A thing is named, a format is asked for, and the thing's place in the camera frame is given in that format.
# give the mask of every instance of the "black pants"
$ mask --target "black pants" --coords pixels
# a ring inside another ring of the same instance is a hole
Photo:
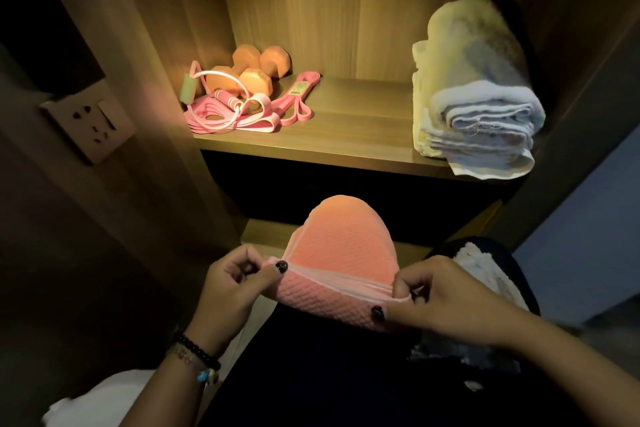
[[[472,237],[433,250],[453,257],[469,241],[493,260],[539,314],[527,281],[500,244]],[[482,371],[455,359],[406,360],[415,335],[396,336],[278,305],[220,386],[200,425],[459,426],[586,424],[535,368]],[[472,391],[465,382],[481,384]]]

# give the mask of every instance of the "wall socket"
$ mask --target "wall socket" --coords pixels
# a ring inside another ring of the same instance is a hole
[[[102,162],[136,132],[105,80],[40,107],[93,164]]]

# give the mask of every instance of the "pink jump rope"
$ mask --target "pink jump rope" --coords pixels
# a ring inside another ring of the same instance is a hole
[[[212,91],[205,80],[205,75],[224,76],[233,80],[246,97],[242,101],[228,91],[216,89]],[[187,123],[193,133],[220,133],[231,130],[249,130],[271,133],[278,124],[291,125],[298,120],[306,121],[312,117],[311,109],[303,101],[311,89],[320,82],[320,73],[306,71],[298,75],[296,82],[289,88],[282,98],[271,101],[264,93],[251,95],[246,86],[235,76],[222,71],[203,71],[197,61],[191,63],[189,77],[199,78],[202,82],[205,96],[197,98],[193,103],[187,103],[184,113]],[[260,111],[248,114],[251,104],[260,105]],[[285,112],[293,107],[294,113],[289,118],[283,118]],[[220,120],[207,120],[209,116],[219,116]]]

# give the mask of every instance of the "folded white towel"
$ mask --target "folded white towel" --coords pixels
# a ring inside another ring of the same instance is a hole
[[[413,142],[456,174],[511,179],[533,166],[545,121],[524,53],[491,0],[459,0],[432,15],[413,45]]]

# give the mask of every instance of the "fingernail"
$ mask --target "fingernail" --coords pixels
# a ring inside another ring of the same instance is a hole
[[[371,308],[371,317],[374,321],[384,321],[385,320],[385,312],[382,310],[380,306],[373,306]]]
[[[289,268],[289,264],[284,260],[281,260],[276,263],[276,268],[280,271],[280,273],[284,273]]]

